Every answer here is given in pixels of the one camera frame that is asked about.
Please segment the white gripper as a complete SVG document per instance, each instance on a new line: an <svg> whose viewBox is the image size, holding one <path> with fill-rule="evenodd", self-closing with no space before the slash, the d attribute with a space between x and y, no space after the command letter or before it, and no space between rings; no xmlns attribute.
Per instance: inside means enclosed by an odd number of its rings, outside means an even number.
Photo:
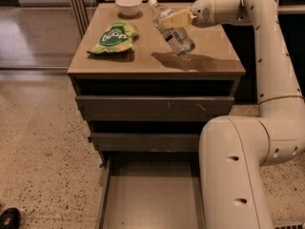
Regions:
<svg viewBox="0 0 305 229"><path fill-rule="evenodd" d="M198 28L215 26L215 0L196 0L191 11L181 10L167 15L158 24L163 29L187 28L191 24Z"/></svg>

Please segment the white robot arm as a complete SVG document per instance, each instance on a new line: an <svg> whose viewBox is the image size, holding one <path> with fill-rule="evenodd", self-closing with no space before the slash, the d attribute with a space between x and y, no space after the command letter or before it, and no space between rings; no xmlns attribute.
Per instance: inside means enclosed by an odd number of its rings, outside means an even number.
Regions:
<svg viewBox="0 0 305 229"><path fill-rule="evenodd" d="M259 168L305 150L305 102L278 22L279 0L197 0L160 26L254 28L256 117L210 120L199 138L205 229L274 229Z"/></svg>

